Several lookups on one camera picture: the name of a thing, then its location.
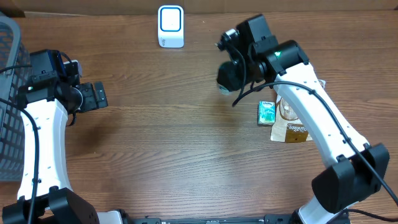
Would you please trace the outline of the green lidded jar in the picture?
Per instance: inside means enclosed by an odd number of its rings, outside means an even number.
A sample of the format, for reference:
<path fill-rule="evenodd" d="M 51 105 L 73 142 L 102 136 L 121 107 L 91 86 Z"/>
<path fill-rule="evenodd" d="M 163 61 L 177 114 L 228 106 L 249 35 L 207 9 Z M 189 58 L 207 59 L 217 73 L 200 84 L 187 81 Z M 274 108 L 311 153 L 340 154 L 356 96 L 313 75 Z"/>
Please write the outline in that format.
<path fill-rule="evenodd" d="M 228 90 L 225 86 L 217 83 L 217 87 L 218 87 L 218 91 L 222 94 L 222 95 L 230 95 L 232 94 L 232 91 Z"/>

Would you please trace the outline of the teal white small packet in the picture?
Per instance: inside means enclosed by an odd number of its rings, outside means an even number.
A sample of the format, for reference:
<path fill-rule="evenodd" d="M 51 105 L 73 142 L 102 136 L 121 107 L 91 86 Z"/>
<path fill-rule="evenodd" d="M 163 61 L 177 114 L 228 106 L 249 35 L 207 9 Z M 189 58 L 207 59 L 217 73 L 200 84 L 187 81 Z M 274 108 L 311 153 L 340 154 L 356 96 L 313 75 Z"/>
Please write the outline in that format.
<path fill-rule="evenodd" d="M 257 111 L 257 123 L 259 125 L 273 125 L 275 123 L 275 103 L 260 101 Z"/>

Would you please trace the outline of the brown white snack pouch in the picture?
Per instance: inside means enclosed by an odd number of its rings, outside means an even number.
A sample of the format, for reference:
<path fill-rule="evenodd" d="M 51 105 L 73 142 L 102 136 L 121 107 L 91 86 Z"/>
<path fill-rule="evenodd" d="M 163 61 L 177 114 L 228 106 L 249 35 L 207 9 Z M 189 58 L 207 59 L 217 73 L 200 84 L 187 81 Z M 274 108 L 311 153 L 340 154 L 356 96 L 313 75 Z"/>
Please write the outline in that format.
<path fill-rule="evenodd" d="M 277 95 L 271 141 L 298 143 L 312 140 L 292 107 L 280 95 Z"/>

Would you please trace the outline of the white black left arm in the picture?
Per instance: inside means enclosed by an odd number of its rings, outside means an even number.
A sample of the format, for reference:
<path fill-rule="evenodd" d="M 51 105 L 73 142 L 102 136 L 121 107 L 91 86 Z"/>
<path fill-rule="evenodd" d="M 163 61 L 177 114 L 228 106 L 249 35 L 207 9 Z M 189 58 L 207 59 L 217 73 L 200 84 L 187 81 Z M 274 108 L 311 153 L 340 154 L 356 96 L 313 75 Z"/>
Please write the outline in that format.
<path fill-rule="evenodd" d="M 33 69 L 16 105 L 24 125 L 23 177 L 17 202 L 2 210 L 3 223 L 128 223 L 122 210 L 97 212 L 67 174 L 68 116 L 107 107 L 102 83 L 81 83 L 77 60 L 36 62 Z"/>

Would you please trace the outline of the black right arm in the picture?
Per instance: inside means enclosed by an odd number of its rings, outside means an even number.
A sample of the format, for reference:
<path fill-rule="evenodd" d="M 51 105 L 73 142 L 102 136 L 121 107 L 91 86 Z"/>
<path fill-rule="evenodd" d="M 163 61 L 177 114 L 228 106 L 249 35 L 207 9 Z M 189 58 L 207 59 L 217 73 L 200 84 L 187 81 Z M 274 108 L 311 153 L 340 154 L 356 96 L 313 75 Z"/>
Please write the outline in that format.
<path fill-rule="evenodd" d="M 221 91 L 272 88 L 294 110 L 317 145 L 325 170 L 312 180 L 313 198 L 288 215 L 266 215 L 266 223 L 348 223 L 354 205 L 386 189 L 389 152 L 371 145 L 324 91 L 307 54 L 294 40 L 279 43 L 259 14 L 221 35 L 229 54 L 218 70 Z"/>

